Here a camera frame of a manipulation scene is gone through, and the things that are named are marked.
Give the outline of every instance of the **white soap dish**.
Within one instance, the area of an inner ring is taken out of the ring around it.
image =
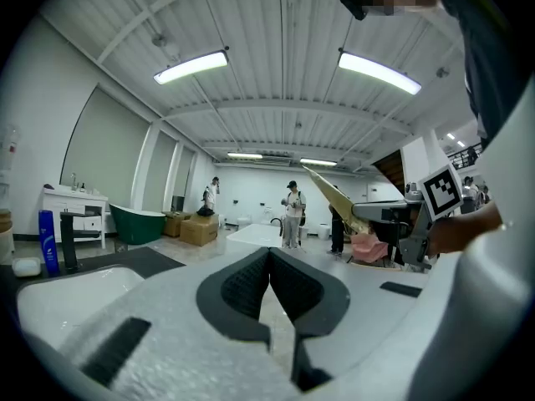
[[[35,277],[41,273],[41,260],[37,257],[13,258],[11,267],[16,277]]]

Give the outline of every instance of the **railing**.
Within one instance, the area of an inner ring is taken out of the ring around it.
[[[482,144],[478,143],[476,145],[466,147],[464,150],[458,151],[453,155],[449,155],[448,159],[451,161],[456,170],[460,170],[462,168],[467,168],[468,166],[474,165],[482,151]]]

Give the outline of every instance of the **pink cloth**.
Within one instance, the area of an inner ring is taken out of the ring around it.
[[[351,236],[353,257],[357,260],[372,263],[388,255],[388,244],[377,239],[376,235],[359,233]]]

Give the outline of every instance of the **black pants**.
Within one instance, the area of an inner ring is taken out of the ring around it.
[[[331,251],[344,251],[344,222],[341,220],[333,220],[333,246],[331,246]]]

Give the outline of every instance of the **white pants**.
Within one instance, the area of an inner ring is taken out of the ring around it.
[[[298,247],[299,222],[301,217],[288,217],[284,219],[284,246]]]

